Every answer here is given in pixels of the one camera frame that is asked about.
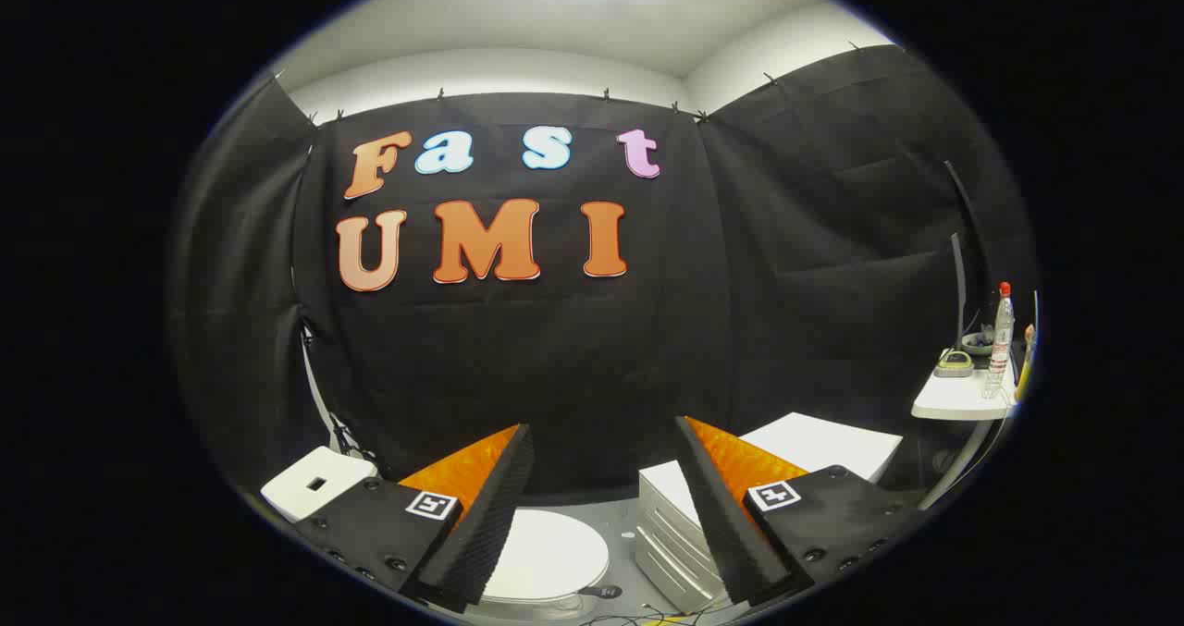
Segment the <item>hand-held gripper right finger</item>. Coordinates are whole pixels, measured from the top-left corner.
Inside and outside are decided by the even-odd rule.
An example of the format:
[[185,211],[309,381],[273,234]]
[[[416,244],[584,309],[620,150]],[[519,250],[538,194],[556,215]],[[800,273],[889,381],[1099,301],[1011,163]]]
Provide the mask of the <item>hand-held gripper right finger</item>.
[[689,417],[677,462],[734,602],[752,608],[834,583],[910,533],[916,508],[843,465],[807,471]]

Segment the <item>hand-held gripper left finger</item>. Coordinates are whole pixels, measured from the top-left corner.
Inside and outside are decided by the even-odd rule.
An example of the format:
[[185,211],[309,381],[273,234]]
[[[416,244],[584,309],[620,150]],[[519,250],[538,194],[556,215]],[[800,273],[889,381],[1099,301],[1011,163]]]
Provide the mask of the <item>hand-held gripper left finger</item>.
[[498,566],[535,458],[529,425],[511,425],[401,480],[363,477],[292,528],[398,596],[464,612]]

